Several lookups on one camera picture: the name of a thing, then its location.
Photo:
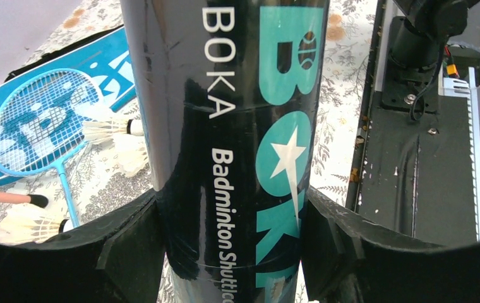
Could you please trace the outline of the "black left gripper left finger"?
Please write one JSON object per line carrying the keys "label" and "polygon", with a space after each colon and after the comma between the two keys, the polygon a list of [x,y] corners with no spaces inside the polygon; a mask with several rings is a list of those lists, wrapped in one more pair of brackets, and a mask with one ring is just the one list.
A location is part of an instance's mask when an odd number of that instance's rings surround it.
{"label": "black left gripper left finger", "polygon": [[43,243],[0,245],[0,302],[155,302],[163,262],[149,190]]}

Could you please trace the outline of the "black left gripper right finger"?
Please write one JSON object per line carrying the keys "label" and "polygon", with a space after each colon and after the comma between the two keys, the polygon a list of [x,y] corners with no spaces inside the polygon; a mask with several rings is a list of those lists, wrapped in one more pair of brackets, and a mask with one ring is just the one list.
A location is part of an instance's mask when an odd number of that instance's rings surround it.
{"label": "black left gripper right finger", "polygon": [[480,242],[446,247],[374,223],[311,187],[301,227],[306,292],[319,302],[480,302]]}

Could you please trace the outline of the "black shuttlecock tube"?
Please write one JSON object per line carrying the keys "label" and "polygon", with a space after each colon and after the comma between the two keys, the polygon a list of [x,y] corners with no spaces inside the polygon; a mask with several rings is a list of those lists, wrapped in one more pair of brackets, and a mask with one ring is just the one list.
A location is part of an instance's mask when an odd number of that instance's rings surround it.
{"label": "black shuttlecock tube", "polygon": [[122,1],[178,302],[294,302],[328,1]]}

